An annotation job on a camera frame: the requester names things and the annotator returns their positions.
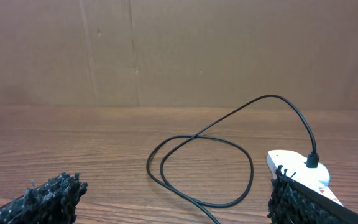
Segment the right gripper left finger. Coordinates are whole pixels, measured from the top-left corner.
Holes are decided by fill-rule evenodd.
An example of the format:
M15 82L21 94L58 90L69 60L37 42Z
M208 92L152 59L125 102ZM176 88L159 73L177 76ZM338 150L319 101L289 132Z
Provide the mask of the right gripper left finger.
M73 224L76 206L87 192L80 174L65 172L0 207L0 224Z

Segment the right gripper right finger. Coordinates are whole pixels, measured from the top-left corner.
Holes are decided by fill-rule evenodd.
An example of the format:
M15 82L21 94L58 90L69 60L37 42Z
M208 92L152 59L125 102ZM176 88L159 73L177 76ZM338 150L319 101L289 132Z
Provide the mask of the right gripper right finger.
M358 214L287 176L279 165L267 217L273 224L358 224Z

